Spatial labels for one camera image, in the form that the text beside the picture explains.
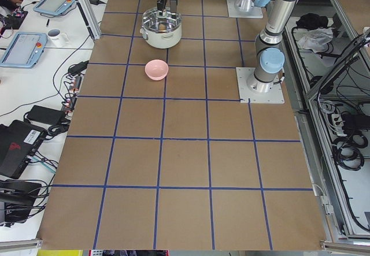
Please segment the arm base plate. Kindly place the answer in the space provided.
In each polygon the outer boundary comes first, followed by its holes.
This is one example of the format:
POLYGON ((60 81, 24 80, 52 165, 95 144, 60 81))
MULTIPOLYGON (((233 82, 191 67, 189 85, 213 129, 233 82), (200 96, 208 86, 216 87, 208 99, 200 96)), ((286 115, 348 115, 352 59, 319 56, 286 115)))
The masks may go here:
POLYGON ((252 0, 226 0, 230 18, 263 18, 262 9, 252 0))
POLYGON ((269 83, 258 81, 254 76, 255 68, 236 68, 239 100, 241 103, 284 104, 284 96, 279 75, 269 83))

